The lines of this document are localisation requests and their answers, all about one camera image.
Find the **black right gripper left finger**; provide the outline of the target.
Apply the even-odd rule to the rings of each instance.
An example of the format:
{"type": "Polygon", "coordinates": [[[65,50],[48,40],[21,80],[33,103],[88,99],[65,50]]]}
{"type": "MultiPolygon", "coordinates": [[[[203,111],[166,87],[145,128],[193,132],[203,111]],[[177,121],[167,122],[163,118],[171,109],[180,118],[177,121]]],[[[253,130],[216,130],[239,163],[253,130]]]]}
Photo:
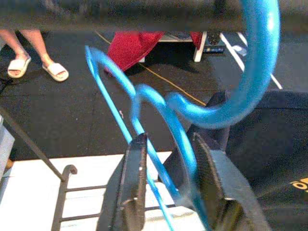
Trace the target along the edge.
{"type": "Polygon", "coordinates": [[[113,171],[103,196],[98,231],[141,231],[145,224],[147,135],[136,136],[113,171]]]}

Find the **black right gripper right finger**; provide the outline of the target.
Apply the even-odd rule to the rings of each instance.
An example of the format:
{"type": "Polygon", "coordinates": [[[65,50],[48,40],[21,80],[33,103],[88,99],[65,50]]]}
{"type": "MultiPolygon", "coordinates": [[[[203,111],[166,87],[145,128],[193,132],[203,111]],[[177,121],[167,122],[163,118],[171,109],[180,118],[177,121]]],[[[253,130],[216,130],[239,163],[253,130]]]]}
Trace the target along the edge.
{"type": "Polygon", "coordinates": [[[214,231],[269,231],[271,228],[247,179],[221,150],[211,150],[200,134],[192,146],[200,193],[214,231]]]}

